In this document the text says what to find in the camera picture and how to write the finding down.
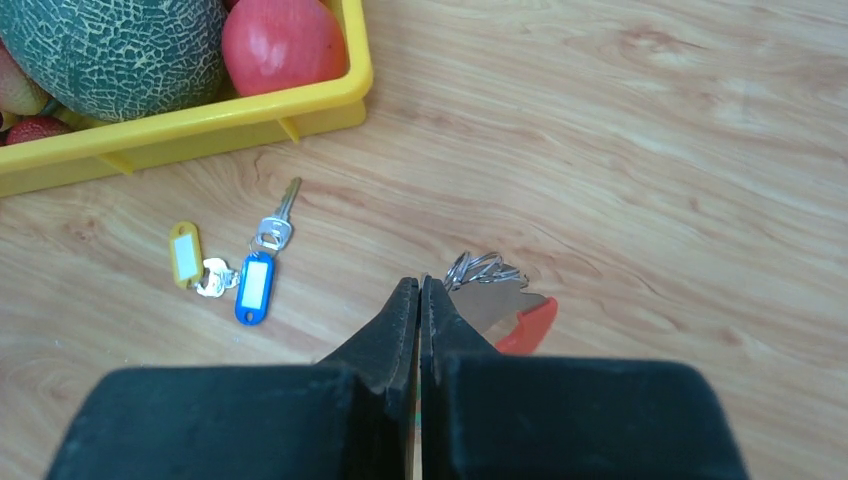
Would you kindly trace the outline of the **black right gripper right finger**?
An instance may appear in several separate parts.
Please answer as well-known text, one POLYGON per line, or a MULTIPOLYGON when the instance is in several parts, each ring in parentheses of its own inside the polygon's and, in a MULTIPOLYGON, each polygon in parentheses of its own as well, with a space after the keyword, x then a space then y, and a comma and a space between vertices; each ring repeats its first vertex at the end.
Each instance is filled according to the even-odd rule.
POLYGON ((721 403, 670 361, 497 352, 425 277, 427 479, 745 479, 721 403))

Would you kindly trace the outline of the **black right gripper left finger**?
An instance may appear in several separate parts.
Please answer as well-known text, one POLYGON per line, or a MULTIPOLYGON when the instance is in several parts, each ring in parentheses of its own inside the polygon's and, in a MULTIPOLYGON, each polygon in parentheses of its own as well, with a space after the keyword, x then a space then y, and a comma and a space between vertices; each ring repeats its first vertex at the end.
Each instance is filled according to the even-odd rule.
POLYGON ((420 287, 312 365, 125 368, 73 417, 51 479, 408 479, 420 287))

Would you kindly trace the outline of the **silver key blue tag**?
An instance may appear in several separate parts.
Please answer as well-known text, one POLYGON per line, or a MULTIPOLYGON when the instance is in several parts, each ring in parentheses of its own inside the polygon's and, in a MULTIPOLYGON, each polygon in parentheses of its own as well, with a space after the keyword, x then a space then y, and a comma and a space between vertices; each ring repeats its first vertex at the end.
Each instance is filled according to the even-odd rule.
POLYGON ((235 318, 243 325, 255 326, 267 316, 275 279, 276 258, 288 245, 294 231, 290 212, 302 179, 295 177, 285 190, 281 203, 263 218, 249 241, 235 301, 235 318))

